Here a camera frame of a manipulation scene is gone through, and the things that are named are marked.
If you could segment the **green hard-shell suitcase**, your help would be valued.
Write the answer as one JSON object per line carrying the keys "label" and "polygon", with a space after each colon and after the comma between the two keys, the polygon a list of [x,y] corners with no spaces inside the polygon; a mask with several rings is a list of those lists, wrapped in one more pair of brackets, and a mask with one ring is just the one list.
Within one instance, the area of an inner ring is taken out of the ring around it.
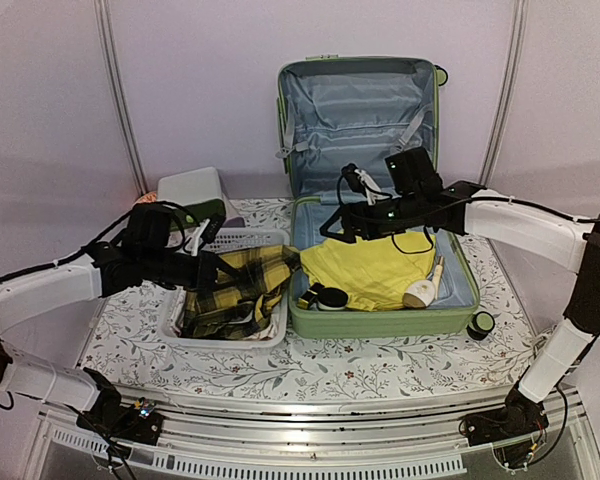
{"label": "green hard-shell suitcase", "polygon": [[391,198],[451,197],[451,223],[446,228],[406,231],[436,238],[433,268],[440,256],[445,260],[438,298],[429,307],[321,311],[316,302],[303,310],[297,300],[314,284],[301,265],[288,293],[297,335],[311,339],[439,335],[461,332],[471,322],[480,304],[479,289],[458,236],[463,231],[464,200],[477,185],[462,181],[445,186],[437,171],[438,91],[445,80],[442,68],[413,58],[307,60],[280,70],[280,154],[295,199],[291,242],[299,252],[327,240],[320,226],[343,204],[366,202],[341,176],[341,169],[350,163],[366,170]]}

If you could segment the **yellow black plaid cloth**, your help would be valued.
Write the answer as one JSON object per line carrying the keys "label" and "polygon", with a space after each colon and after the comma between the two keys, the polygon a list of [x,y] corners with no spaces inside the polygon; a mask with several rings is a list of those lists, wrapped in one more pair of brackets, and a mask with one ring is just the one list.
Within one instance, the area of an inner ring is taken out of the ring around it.
{"label": "yellow black plaid cloth", "polygon": [[272,323],[292,275],[301,268],[299,250],[278,244],[220,255],[238,275],[218,274],[210,291],[189,291],[178,326],[188,339],[242,341]]}

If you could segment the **white perforated plastic basket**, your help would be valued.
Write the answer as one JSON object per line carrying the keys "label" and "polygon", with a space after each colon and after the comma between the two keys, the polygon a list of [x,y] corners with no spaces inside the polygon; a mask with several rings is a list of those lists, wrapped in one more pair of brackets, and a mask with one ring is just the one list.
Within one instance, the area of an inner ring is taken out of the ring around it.
{"label": "white perforated plastic basket", "polygon": [[[262,228],[222,228],[215,241],[206,247],[214,253],[225,253],[242,248],[251,248],[276,244],[288,244],[289,235],[280,229]],[[176,335],[176,321],[181,320],[184,313],[185,290],[164,290],[165,299],[161,301],[157,335],[167,345],[188,349],[206,350],[253,350],[268,349],[282,342],[287,330],[287,294],[275,306],[271,314],[272,334],[267,337],[249,337],[246,340],[208,340],[189,339]]]}

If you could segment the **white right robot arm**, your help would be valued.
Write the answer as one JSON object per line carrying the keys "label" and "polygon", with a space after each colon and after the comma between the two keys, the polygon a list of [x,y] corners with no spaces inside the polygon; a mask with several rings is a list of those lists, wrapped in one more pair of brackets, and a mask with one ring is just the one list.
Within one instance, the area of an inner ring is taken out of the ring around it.
{"label": "white right robot arm", "polygon": [[411,228],[444,230],[507,245],[575,277],[561,321],[516,385],[522,397],[498,412],[497,427],[517,436],[535,420],[533,403],[543,401],[600,336],[600,215],[574,216],[470,181],[445,186],[423,147],[395,153],[385,165],[393,194],[371,186],[355,165],[342,168],[340,179],[351,190],[374,198],[339,202],[320,227],[324,237],[352,244]]}

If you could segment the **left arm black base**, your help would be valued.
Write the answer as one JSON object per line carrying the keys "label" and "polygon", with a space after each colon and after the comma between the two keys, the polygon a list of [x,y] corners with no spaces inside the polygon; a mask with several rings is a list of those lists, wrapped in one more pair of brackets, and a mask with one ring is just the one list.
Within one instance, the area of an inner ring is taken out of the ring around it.
{"label": "left arm black base", "polygon": [[84,372],[95,381],[98,396],[90,410],[79,413],[76,425],[106,439],[156,446],[164,422],[164,416],[156,410],[156,402],[140,397],[125,406],[119,391],[101,373],[89,368]]}

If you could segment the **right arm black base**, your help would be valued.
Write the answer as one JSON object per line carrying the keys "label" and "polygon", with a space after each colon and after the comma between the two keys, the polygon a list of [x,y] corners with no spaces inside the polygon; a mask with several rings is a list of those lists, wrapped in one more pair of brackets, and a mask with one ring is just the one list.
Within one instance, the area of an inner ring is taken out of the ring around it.
{"label": "right arm black base", "polygon": [[460,421],[459,433],[470,446],[476,446],[540,432],[548,426],[544,404],[525,397],[516,382],[503,406],[465,415]]}

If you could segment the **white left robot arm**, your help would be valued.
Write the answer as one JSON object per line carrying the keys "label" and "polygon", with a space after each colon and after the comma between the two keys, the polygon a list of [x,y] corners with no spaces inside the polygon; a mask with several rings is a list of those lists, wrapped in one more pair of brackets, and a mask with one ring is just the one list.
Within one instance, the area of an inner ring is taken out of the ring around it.
{"label": "white left robot arm", "polygon": [[12,327],[53,310],[104,299],[151,282],[165,289],[210,290],[233,268],[207,251],[225,222],[213,214],[186,232],[193,213],[170,201],[141,203],[76,252],[0,276],[0,391],[89,412],[108,434],[128,426],[118,392],[99,373],[64,368],[3,340]]}

